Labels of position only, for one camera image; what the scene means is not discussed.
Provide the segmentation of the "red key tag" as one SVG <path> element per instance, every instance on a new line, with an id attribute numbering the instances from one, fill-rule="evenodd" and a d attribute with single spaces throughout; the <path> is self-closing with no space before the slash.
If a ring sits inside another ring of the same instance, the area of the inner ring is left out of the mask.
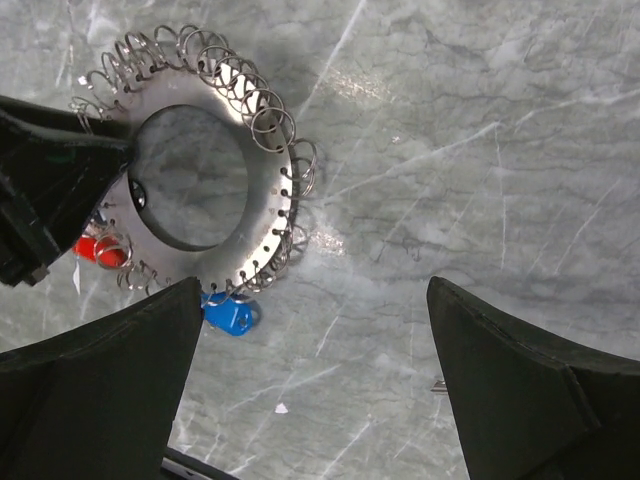
<path id="1" fill-rule="evenodd" d="M 128 250 L 111 236 L 101 239 L 82 236 L 75 243 L 72 251 L 76 255 L 109 270 L 120 269 L 129 260 Z"/>

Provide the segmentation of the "blue key tag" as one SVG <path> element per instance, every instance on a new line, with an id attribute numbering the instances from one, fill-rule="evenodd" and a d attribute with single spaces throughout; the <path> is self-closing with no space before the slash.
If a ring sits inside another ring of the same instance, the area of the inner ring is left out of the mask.
<path id="1" fill-rule="evenodd" d="M 246 295 L 202 293 L 201 307 L 203 319 L 210 327 L 234 337 L 248 333 L 262 317 L 261 307 Z"/>

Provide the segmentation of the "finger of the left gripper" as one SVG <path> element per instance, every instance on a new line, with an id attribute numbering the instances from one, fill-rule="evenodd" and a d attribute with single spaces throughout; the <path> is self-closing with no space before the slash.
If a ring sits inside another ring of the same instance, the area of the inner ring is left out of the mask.
<path id="1" fill-rule="evenodd" d="M 134 158 L 125 123 L 2 97 L 2 284 L 43 280 Z"/>

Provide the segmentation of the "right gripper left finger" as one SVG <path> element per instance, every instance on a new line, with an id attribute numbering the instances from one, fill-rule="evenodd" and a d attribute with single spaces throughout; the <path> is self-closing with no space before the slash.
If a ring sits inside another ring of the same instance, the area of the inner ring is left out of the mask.
<path id="1" fill-rule="evenodd" d="M 203 322 L 198 280 L 1 355 L 4 479 L 156 479 Z"/>

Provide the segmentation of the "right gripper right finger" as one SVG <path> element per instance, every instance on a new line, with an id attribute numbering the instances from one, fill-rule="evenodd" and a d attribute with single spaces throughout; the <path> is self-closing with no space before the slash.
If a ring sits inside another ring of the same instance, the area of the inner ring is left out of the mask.
<path id="1" fill-rule="evenodd" d="M 427 305 L 472 479 L 636 479 L 639 363 L 434 277 Z"/>

